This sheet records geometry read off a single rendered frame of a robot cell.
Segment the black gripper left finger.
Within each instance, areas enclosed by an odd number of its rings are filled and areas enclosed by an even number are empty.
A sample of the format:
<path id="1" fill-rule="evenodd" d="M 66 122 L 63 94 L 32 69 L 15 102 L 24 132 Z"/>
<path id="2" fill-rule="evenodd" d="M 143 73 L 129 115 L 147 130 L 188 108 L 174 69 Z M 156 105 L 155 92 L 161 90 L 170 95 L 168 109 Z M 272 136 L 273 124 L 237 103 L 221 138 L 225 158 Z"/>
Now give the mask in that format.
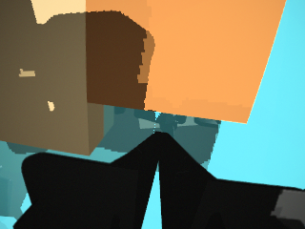
<path id="1" fill-rule="evenodd" d="M 158 165 L 162 133 L 155 132 L 112 162 L 41 152 L 22 161 L 30 204 L 40 198 L 114 213 L 120 229 L 141 229 Z"/>

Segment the cream square block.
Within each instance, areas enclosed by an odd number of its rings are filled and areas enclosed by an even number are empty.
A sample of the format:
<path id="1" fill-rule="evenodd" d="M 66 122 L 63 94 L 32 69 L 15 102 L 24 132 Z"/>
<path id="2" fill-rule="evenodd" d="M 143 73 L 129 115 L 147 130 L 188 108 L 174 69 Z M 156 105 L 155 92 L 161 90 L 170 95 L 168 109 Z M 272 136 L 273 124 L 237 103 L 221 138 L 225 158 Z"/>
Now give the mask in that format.
<path id="1" fill-rule="evenodd" d="M 85 10 L 86 0 L 0 0 L 0 141 L 83 156 L 102 141 Z"/>

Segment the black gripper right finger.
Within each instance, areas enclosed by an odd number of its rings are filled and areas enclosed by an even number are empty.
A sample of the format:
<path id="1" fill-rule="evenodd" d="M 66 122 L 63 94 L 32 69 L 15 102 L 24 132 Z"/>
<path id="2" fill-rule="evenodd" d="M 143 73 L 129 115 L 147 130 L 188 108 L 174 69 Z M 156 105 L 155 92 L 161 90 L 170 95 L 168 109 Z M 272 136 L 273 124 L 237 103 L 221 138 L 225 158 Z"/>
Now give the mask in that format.
<path id="1" fill-rule="evenodd" d="M 162 133 L 158 169 L 162 229 L 205 229 L 216 212 L 300 219 L 305 225 L 305 190 L 217 178 L 168 133 Z"/>

